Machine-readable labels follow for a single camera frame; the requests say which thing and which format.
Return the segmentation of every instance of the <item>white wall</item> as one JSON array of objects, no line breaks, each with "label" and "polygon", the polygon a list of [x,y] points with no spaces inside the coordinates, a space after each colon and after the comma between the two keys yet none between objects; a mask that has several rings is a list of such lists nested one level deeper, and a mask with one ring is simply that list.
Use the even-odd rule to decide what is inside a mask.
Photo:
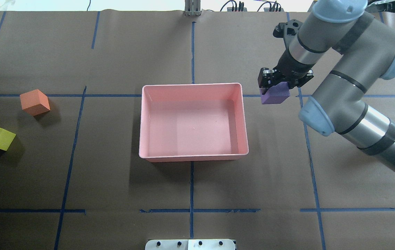
[{"label": "white wall", "polygon": [[[201,0],[201,8],[219,11],[225,2],[226,0]],[[244,2],[248,11],[256,11],[262,4],[256,0]],[[281,0],[279,3],[285,11],[306,12],[312,0]],[[11,11],[85,11],[88,4],[89,0],[0,0],[0,10],[7,8]],[[184,0],[91,0],[90,10],[168,11],[183,10],[184,7]]]}]

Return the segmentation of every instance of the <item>metal bracket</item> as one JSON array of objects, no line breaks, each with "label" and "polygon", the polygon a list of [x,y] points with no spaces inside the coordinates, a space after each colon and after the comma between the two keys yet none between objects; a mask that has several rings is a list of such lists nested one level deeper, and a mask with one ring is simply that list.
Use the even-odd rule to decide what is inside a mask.
[{"label": "metal bracket", "polygon": [[283,8],[281,8],[280,11],[269,11],[270,8],[264,8],[264,12],[285,12],[285,10],[283,10]]},{"label": "metal bracket", "polygon": [[228,12],[231,12],[232,11],[231,9],[232,9],[232,7],[227,7]]},{"label": "metal bracket", "polygon": [[236,250],[236,241],[230,239],[150,240],[145,250]]},{"label": "metal bracket", "polygon": [[185,0],[185,16],[200,16],[200,0]]},{"label": "metal bracket", "polygon": [[283,38],[285,48],[288,49],[290,42],[296,37],[299,28],[302,26],[302,22],[296,19],[292,19],[286,23],[279,23],[273,30],[273,36],[275,38]]}]

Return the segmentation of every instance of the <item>robotic arm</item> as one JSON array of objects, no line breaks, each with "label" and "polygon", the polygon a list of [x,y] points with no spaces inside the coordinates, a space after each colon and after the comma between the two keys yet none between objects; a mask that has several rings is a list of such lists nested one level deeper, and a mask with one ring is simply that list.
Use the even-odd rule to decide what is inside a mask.
[{"label": "robotic arm", "polygon": [[272,70],[262,68],[261,94],[273,86],[302,87],[330,48],[341,60],[309,97],[299,118],[318,133],[342,135],[395,171],[395,122],[362,101],[378,79],[395,77],[395,30],[364,11],[367,0],[319,0],[304,24],[280,23],[274,36],[286,50]]}]

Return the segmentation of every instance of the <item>black band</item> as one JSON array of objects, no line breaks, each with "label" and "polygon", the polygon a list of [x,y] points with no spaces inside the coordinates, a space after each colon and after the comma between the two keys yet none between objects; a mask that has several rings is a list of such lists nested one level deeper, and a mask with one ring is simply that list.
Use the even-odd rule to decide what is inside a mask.
[{"label": "black band", "polygon": [[388,149],[394,143],[395,143],[395,123],[393,123],[390,120],[386,134],[383,137],[381,137],[379,141],[377,141],[375,144],[365,149],[361,149],[361,148],[358,149],[361,149],[367,155],[378,155],[379,153]]},{"label": "black band", "polygon": [[288,79],[297,80],[303,78],[312,67],[313,64],[307,65],[298,62],[292,57],[290,51],[286,49],[280,57],[278,65],[275,68],[281,71],[281,73]]},{"label": "black band", "polygon": [[322,53],[325,53],[325,52],[326,52],[326,50],[325,50],[325,51],[319,51],[319,50],[314,50],[314,49],[311,49],[311,48],[307,47],[307,46],[301,41],[301,39],[299,38],[299,33],[296,35],[296,37],[298,38],[299,44],[301,44],[301,46],[302,46],[305,50],[310,51],[310,52],[312,52],[312,53],[316,53],[316,54],[322,54]]},{"label": "black band", "polygon": [[333,74],[335,76],[339,76],[341,78],[346,79],[348,82],[353,84],[355,87],[359,88],[364,94],[367,92],[366,87],[364,87],[361,83],[359,83],[358,81],[356,81],[355,79],[351,78],[350,76],[348,76],[346,74],[343,74],[343,73],[336,71],[336,70],[330,71],[330,74]]},{"label": "black band", "polygon": [[374,18],[375,17],[372,15],[362,15],[360,18],[358,18],[348,33],[346,33],[346,35],[344,35],[344,37],[341,38],[341,40],[335,44],[332,49],[336,50],[341,55],[344,54],[364,33],[367,27],[370,26]]},{"label": "black band", "polygon": [[369,110],[369,105],[367,105],[367,103],[366,103],[365,106],[364,106],[364,110],[363,110],[362,114],[360,115],[360,118],[358,118],[358,120],[356,120],[356,122],[353,123],[352,126],[350,126],[350,128],[348,128],[348,129],[346,129],[343,132],[338,133],[338,134],[343,135],[343,134],[347,134],[348,132],[352,131],[364,119],[364,117],[367,114],[368,110]]}]

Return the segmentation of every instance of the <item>table surface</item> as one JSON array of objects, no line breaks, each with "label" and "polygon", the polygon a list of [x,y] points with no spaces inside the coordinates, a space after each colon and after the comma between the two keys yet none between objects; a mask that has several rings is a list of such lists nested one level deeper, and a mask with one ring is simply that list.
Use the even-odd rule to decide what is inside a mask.
[{"label": "table surface", "polygon": [[[307,13],[0,12],[0,249],[144,249],[150,239],[236,239],[238,249],[395,249],[395,173],[297,114],[340,55],[280,105],[257,74],[284,50],[278,22]],[[376,15],[395,28],[395,14]],[[146,84],[239,82],[250,153],[149,163]],[[32,117],[19,94],[39,89]],[[364,97],[395,121],[395,79]]]}]

